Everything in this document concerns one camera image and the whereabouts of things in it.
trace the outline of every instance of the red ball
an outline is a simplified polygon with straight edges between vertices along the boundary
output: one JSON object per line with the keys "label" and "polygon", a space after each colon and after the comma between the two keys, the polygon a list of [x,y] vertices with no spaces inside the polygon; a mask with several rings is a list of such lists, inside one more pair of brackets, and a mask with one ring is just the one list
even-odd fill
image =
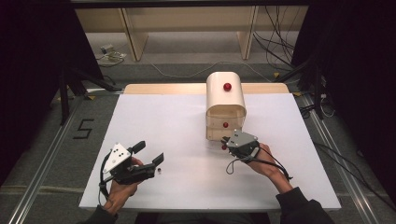
{"label": "red ball", "polygon": [[232,87],[231,84],[227,82],[227,83],[224,84],[223,89],[224,89],[225,91],[230,91],[230,90],[231,90],[231,87]]}

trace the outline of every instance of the person's arm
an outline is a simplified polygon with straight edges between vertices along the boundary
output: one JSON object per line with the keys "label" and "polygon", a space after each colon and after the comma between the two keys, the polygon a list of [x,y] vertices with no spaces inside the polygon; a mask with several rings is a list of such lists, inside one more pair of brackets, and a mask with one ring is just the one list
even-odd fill
{"label": "person's arm", "polygon": [[[142,161],[132,157],[132,163],[143,165]],[[78,224],[113,224],[117,220],[117,213],[125,205],[129,197],[137,191],[137,185],[120,185],[116,181],[111,182],[111,189],[107,201],[103,206],[98,205],[95,212],[84,222]]]}
{"label": "person's arm", "polygon": [[[260,150],[256,158],[275,163],[274,159],[270,156],[270,154],[272,155],[271,149],[262,143],[260,143],[260,147],[262,150]],[[279,191],[276,198],[282,210],[282,224],[334,223],[323,210],[320,203],[315,200],[308,201],[300,189],[294,188],[278,168],[257,161],[251,161],[247,165],[257,173],[267,176]]]}

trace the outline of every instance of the black sleeve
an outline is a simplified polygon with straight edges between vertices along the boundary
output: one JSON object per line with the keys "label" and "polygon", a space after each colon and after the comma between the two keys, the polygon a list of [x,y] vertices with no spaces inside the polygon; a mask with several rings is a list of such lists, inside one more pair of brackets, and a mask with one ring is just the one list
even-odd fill
{"label": "black sleeve", "polygon": [[117,215],[115,217],[111,216],[106,210],[98,205],[90,218],[84,222],[79,222],[78,224],[114,224],[116,223],[117,217]]}
{"label": "black sleeve", "polygon": [[281,224],[330,224],[334,223],[315,200],[308,201],[299,188],[276,195],[282,215]]}

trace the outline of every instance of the human hand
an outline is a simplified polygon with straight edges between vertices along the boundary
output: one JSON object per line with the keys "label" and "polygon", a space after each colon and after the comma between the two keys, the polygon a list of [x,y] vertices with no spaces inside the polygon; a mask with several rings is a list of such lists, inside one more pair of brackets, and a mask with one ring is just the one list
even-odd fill
{"label": "human hand", "polygon": [[[132,157],[133,165],[143,165],[143,162],[137,158]],[[116,181],[111,182],[110,194],[107,198],[107,202],[103,208],[112,216],[115,216],[117,212],[125,205],[129,197],[133,196],[137,191],[137,185],[139,183],[133,183],[131,185],[121,185]]]}
{"label": "human hand", "polygon": [[[256,159],[276,163],[274,158],[272,157],[271,149],[263,143],[260,143],[260,151],[256,155]],[[273,175],[277,175],[278,173],[281,173],[277,167],[258,161],[251,161],[247,165],[250,166],[257,173],[265,175],[268,178]]]}
{"label": "human hand", "polygon": [[[261,150],[256,155],[256,159],[276,163],[272,156],[271,149],[267,145],[260,143],[260,149]],[[274,183],[279,193],[285,193],[293,189],[288,179],[277,167],[258,161],[251,161],[247,165],[257,173],[267,176]]]}

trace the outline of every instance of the white tabletop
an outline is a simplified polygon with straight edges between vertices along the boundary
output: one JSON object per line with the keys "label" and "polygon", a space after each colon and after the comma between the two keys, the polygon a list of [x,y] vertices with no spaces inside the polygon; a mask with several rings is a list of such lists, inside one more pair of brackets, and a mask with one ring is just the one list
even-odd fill
{"label": "white tabletop", "polygon": [[[265,176],[239,161],[232,175],[226,173],[234,157],[221,150],[220,143],[205,139],[205,100],[204,94],[121,95],[79,206],[98,204],[100,165],[114,144],[132,147],[144,140],[146,148],[135,156],[151,163],[163,152],[162,171],[140,184],[124,208],[153,212],[279,209],[276,188]],[[246,94],[245,103],[243,130],[271,148],[293,176],[290,183],[300,187],[308,200],[319,201],[327,210],[339,209],[293,96]]]}

